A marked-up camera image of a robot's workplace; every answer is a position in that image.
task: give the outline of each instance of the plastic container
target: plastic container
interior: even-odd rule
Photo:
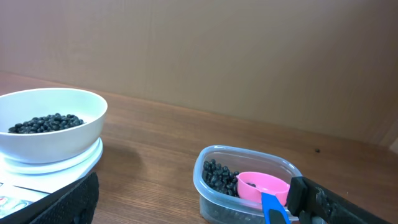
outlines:
[[[240,172],[254,171],[273,175],[290,184],[292,177],[301,176],[290,162],[270,154],[231,146],[209,146],[202,150],[193,170],[193,183],[200,193],[200,213],[205,220],[216,224],[264,224],[261,203],[232,197],[211,189],[201,177],[203,163],[215,159],[217,163]],[[285,208],[290,222],[298,221]]]

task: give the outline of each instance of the wooden surface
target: wooden surface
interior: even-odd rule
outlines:
[[[396,21],[398,1],[1,0],[0,70],[389,146]]]
[[[66,85],[0,73],[0,95],[50,86]],[[95,167],[100,199],[94,223],[206,223],[192,172],[200,151],[212,144],[283,157],[315,182],[398,221],[398,158],[384,148],[95,92],[109,111],[104,154]]]

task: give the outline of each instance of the measuring scoop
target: measuring scoop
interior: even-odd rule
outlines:
[[[283,180],[260,172],[242,172],[236,178],[240,198],[261,203],[261,193],[266,193],[276,196],[282,206],[286,204],[290,185]]]

